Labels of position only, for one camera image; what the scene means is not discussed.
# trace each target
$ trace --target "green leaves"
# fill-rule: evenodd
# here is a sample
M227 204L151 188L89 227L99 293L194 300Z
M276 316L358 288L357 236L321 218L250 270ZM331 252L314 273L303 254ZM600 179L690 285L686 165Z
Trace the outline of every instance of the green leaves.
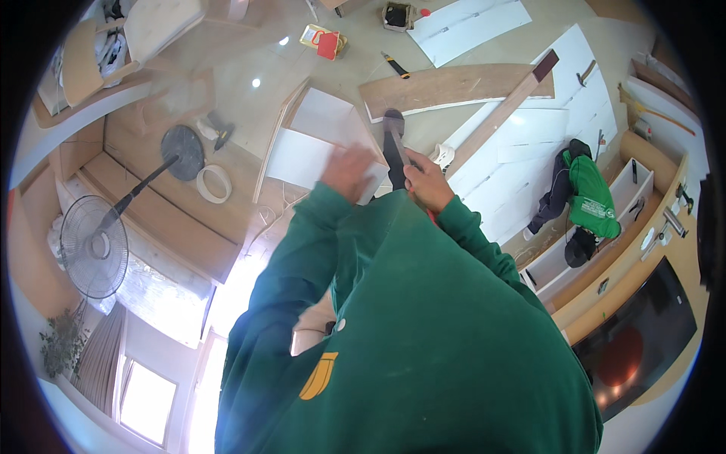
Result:
M78 375L78 368L81 366L78 357L86 346L90 333L90 330L82 328L82 316L83 310L80 307L74 312L65 309L61 315L48 319L50 333L39 333L41 340L45 342L41 347L41 354L50 378L55 378L67 368Z

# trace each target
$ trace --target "leg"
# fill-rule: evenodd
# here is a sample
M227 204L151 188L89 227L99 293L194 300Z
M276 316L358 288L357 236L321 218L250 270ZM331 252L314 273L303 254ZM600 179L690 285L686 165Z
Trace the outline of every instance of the leg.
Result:
M396 148L396 142L387 127L388 118L393 121L398 120L396 127L403 136L404 116L397 110L388 109L383 119L383 157L386 158L386 163L388 163L388 178L391 180L395 191L406 188L406 176L404 175L404 164L401 161L401 155L399 155L399 150Z
M560 153L555 158L555 169L552 176L552 189L539 201L539 213L532 218L527 228L537 233L545 223L560 216L565 203L572 196L570 175Z

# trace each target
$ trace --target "dark pants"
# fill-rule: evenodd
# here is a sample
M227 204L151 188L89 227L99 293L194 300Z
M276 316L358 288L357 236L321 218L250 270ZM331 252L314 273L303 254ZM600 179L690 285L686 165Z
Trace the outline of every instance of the dark pants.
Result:
M383 133L383 157L388 163L388 178L393 184L393 190L406 188L406 176L404 175L404 163L396 148L396 142L390 132Z
M532 233L537 233L545 223L557 218L565 209L565 203L572 196L573 190L570 184L570 172L567 169L560 151L555 156L555 168L552 170L552 186L550 191L539 199L539 213L532 218L527 226Z

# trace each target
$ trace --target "television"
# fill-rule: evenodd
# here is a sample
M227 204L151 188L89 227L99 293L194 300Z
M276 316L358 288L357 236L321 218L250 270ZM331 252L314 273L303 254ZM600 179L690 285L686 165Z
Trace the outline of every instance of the television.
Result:
M688 297L664 257L620 309L572 347L603 422L663 376L695 332Z

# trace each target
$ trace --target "fan pole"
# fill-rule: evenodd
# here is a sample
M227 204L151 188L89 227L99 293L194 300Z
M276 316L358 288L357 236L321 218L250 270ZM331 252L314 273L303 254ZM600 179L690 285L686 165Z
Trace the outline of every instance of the fan pole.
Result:
M121 217L121 214L126 210L126 207L129 206L131 201L138 195L140 192L151 183L151 181L158 177L161 172L165 171L166 169L171 166L171 164L177 162L179 160L179 155L173 156L171 159L167 160L164 164L161 165L158 169L154 170L151 175L146 177L144 181L140 182L139 184L134 187L134 189L131 190L128 194L126 194L121 200L119 200L114 206L113 210L109 210L106 216L104 216L103 220L101 221L101 224L99 228L101 230L105 230L113 224L113 222Z

